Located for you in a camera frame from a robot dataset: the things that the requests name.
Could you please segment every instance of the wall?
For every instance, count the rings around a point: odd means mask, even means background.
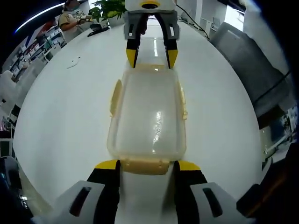
[[[227,7],[224,21],[226,23],[232,25],[233,27],[236,27],[240,31],[243,31],[243,22],[242,22],[242,20],[239,19],[239,17],[242,17],[243,21],[244,21],[244,16],[243,15],[240,15],[232,7],[230,7],[230,6]]]
[[[36,39],[37,34],[41,31],[41,29],[42,29],[43,27],[44,27],[44,24],[43,24],[41,27],[37,28],[37,29],[33,32],[33,34],[32,34],[32,36],[31,36],[30,41],[28,42],[28,45],[27,45],[27,46],[30,46],[31,44],[33,44],[34,40]]]
[[[227,6],[217,0],[203,0],[201,17],[213,21],[217,17],[220,23],[224,22]]]
[[[90,3],[88,1],[86,2],[83,2],[79,9],[85,14],[85,15],[88,15],[89,13],[89,10],[90,10]]]
[[[193,19],[195,19],[197,6],[196,0],[178,0],[177,4],[181,6]],[[178,7],[176,8],[176,11],[178,12],[178,16],[184,12]]]
[[[196,5],[196,17],[195,21],[199,24],[200,23],[200,18],[202,14],[202,1],[203,0],[197,0],[197,5]]]
[[[0,122],[2,121],[3,117],[7,117],[8,115],[2,110],[2,108],[0,107]]]

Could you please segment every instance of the window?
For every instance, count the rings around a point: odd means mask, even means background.
[[[89,0],[88,2],[89,2],[89,6],[90,6],[90,8],[94,8],[95,6],[94,6],[94,3],[96,3],[98,0]]]
[[[239,11],[228,6],[225,14],[225,22],[243,31],[244,15]]]

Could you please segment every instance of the cable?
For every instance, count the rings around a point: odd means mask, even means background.
[[[285,80],[285,78],[291,73],[291,71],[288,71],[276,84],[274,84],[274,86],[272,86],[270,89],[268,89],[264,94],[262,94],[261,96],[259,96],[254,102],[253,102],[253,106],[264,96],[266,96],[269,92],[271,92],[274,88],[276,88],[282,81]]]
[[[207,38],[207,40],[209,41],[210,40],[210,38],[209,38],[209,36],[208,36],[208,34],[206,33],[206,31],[200,26],[200,25],[198,25],[197,24],[197,22],[196,21],[194,21],[194,19],[192,19],[192,17],[186,12],[186,10],[184,10],[181,6],[179,6],[178,4],[177,4],[177,7],[179,7],[180,9],[182,9],[186,14],[187,14],[187,16],[200,28],[200,31],[203,31],[203,32],[205,32],[205,35],[206,35],[206,38]]]

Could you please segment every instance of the white tabletop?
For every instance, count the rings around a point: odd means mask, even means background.
[[[143,41],[151,44],[141,44],[140,62],[147,60],[147,52],[154,54],[155,47],[159,56],[164,54],[160,27],[150,22]],[[188,111],[184,160],[199,165],[209,182],[239,198],[261,174],[253,106],[225,58],[194,29],[179,25],[175,70]],[[126,41],[122,26],[87,37],[90,32],[72,40],[46,65],[16,125],[18,161],[50,204],[77,181],[86,180],[96,164],[112,158],[106,147],[109,105],[115,83],[128,66]],[[118,214],[125,212],[128,222],[130,213],[138,213],[140,219],[149,212],[159,214],[157,204],[163,201],[168,177],[122,174],[121,204],[131,207],[119,207]],[[117,222],[125,222],[118,217]],[[147,221],[159,217],[151,215]]]

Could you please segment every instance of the plastic container lid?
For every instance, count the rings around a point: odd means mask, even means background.
[[[186,151],[185,100],[174,70],[139,65],[116,84],[107,148],[118,158],[179,160]]]

